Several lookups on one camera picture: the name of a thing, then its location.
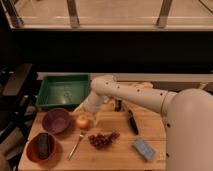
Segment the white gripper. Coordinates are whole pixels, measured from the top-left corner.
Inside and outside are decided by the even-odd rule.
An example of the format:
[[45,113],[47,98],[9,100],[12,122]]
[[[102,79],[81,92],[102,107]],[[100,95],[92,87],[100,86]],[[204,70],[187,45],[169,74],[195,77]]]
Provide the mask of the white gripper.
[[74,112],[77,114],[86,112],[92,116],[93,125],[96,126],[98,123],[97,113],[100,110],[100,107],[90,103],[88,100],[84,100],[78,107],[74,109]]

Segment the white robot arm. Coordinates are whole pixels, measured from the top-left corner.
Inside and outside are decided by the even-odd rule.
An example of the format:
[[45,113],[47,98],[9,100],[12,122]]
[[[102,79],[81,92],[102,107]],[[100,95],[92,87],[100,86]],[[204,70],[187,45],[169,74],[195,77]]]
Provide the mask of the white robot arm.
[[166,171],[213,171],[213,95],[198,88],[137,88],[113,75],[94,78],[90,87],[77,109],[96,114],[106,97],[116,97],[167,117]]

